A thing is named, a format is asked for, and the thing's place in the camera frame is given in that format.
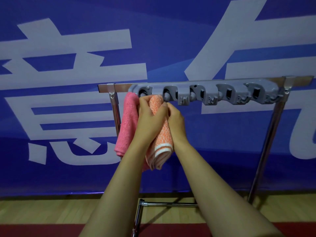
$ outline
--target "orange towel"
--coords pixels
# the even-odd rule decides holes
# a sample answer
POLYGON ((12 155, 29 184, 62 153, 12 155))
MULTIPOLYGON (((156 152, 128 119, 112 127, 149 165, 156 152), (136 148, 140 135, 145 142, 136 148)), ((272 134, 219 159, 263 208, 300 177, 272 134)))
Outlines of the orange towel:
MULTIPOLYGON (((149 107, 154 115, 156 115, 158 108, 162 105, 163 98, 161 95, 153 95, 149 101, 149 107)), ((151 170, 160 170, 162 165, 170 158, 173 153, 173 141, 168 125, 167 118, 162 126, 160 133, 156 139, 150 144, 146 161, 151 170)))

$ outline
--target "metal rack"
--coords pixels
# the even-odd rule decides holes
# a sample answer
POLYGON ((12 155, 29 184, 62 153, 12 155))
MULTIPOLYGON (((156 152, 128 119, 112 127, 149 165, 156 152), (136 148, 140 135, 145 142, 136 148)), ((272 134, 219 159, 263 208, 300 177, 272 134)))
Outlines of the metal rack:
MULTIPOLYGON (((157 82, 100 84, 100 93, 109 93, 113 108, 116 133, 119 134, 121 118, 119 113, 118 92, 134 92, 139 97, 159 94, 164 101, 177 101, 178 105, 189 105, 192 101, 202 101, 204 105, 216 105, 219 101, 228 101, 233 105, 245 105, 250 100, 260 104, 275 103, 268 131, 265 137, 257 171, 249 191, 247 201, 252 204, 262 178, 274 136, 292 87, 307 86, 314 76, 283 76, 258 79, 228 79, 208 81, 157 82)), ((140 199, 133 237, 138 236, 141 210, 144 206, 197 207, 195 203, 158 203, 140 199)))

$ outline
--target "folded towel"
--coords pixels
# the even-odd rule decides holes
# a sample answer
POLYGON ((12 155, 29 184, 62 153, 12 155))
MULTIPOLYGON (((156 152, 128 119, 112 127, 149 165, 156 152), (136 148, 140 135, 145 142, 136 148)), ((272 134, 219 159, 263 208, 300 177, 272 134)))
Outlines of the folded towel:
MULTIPOLYGON (((139 105, 139 98, 135 93, 128 92, 124 99, 124 112, 122 117, 121 129, 114 148, 116 155, 121 158, 125 155, 130 146, 138 123, 137 106, 139 105)), ((149 170, 149 166, 144 161, 143 171, 149 170)))
MULTIPOLYGON (((154 115, 158 108, 162 105, 163 98, 160 95, 153 95, 149 101, 149 107, 154 115)), ((160 170, 162 165, 170 158, 173 153, 173 141, 168 125, 167 118, 162 126, 160 133, 156 139, 150 144, 147 150, 146 161, 151 170, 160 170)))

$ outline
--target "red mat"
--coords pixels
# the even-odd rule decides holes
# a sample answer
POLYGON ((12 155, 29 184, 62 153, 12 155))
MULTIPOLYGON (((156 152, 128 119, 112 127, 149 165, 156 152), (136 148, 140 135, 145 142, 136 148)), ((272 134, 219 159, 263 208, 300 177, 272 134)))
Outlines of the red mat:
MULTIPOLYGON (((275 223, 287 237, 316 236, 316 222, 275 223)), ((84 225, 82 224, 25 224, 0 225, 1 237, 77 237, 84 225)), ((210 237, 206 224, 149 224, 141 225, 139 237, 210 237)))

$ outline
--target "person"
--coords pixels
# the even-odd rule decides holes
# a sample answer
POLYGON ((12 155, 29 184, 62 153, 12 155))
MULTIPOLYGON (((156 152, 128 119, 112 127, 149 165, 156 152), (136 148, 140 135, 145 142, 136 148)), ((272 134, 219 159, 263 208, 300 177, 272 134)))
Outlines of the person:
POLYGON ((184 169, 196 202, 214 237, 279 237, 281 232, 236 193, 190 145, 184 117, 171 103, 163 103, 156 115, 141 97, 137 129, 98 206, 80 236, 131 236, 142 166, 150 143, 167 117, 174 151, 184 169))

